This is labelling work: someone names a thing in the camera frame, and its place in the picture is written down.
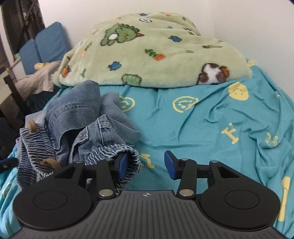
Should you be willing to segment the yellow plush toy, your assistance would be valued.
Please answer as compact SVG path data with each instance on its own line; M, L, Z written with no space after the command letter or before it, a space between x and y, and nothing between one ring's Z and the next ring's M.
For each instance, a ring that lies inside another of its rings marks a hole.
M38 63L34 64L34 69L35 69L35 71L38 71L48 64L49 64L49 62L45 62L45 63L38 62Z

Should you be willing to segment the blue denim jeans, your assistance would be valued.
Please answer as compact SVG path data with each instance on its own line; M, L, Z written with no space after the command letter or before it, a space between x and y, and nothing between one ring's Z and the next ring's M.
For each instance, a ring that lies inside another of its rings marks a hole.
M134 149L139 130L122 112L119 94L101 94L95 81L78 84L51 101L41 122L30 120L19 132L17 184L21 189L76 161L94 165L126 153L126 172L115 181L119 192L141 168Z

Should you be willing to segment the green cartoon fleece blanket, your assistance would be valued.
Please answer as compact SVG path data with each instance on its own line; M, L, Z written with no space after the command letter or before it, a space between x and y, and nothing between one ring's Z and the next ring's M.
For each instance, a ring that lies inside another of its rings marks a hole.
M205 37L175 13L131 13L95 25L53 75L59 87L100 85L179 88L251 77L246 58Z

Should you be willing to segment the grey cloth on chair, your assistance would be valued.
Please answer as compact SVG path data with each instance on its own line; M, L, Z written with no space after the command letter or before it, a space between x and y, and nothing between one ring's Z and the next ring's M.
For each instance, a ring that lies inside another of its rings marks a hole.
M53 74L58 70L61 61L44 63L34 74L26 75L18 79L15 87L22 97L26 100L31 95L39 93L53 92L55 84L53 83Z

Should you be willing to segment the blue quilted chair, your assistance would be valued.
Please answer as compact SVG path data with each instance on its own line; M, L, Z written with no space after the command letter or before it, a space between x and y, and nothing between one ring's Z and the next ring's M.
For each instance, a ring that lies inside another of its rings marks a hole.
M60 61L69 50L62 24L54 22L27 41L19 55L25 73L31 75L35 73L36 63Z

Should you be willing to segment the teal smiley bed sheet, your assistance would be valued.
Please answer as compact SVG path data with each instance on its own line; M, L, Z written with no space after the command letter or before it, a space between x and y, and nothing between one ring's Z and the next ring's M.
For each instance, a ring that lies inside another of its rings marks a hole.
M164 152L219 160L281 199L275 228L293 237L293 101L257 66L252 78L176 89L101 86L118 92L121 110L141 132L141 172L130 190L176 190Z

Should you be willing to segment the white black-edged desk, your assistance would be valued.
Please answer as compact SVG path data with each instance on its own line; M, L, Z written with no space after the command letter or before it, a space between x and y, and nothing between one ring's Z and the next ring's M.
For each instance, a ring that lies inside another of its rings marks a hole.
M1 68L1 118L7 120L14 129L24 124L25 116L31 111L20 96L8 72L8 67Z

